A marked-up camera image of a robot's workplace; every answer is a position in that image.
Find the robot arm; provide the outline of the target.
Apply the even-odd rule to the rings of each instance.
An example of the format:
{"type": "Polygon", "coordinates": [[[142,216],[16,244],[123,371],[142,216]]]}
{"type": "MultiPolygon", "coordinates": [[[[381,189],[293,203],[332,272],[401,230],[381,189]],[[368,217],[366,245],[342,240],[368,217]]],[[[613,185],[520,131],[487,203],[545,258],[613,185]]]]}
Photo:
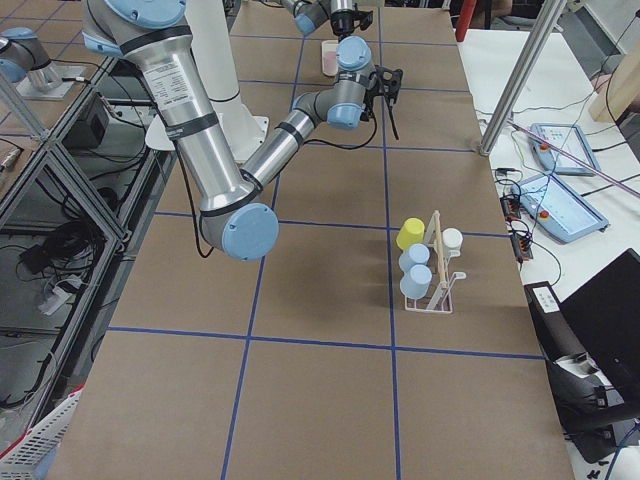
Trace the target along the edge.
{"type": "Polygon", "coordinates": [[[243,164],[226,137],[191,53],[192,29],[184,1],[86,1],[83,36],[88,49],[122,58],[142,72],[168,139],[201,194],[194,221],[206,242],[228,256],[264,257],[279,234],[276,214],[258,197],[321,123],[352,130],[373,116],[373,101],[398,97],[403,72],[374,64],[367,42],[355,35],[373,21],[352,1],[285,1],[283,7],[308,35],[330,23],[338,36],[338,73],[325,90],[299,96],[288,116],[243,164]]]}
{"type": "Polygon", "coordinates": [[[360,10],[352,0],[282,0],[276,4],[284,7],[293,17],[298,30],[308,36],[326,22],[339,39],[354,32],[368,29],[373,22],[373,12],[360,10]]]}

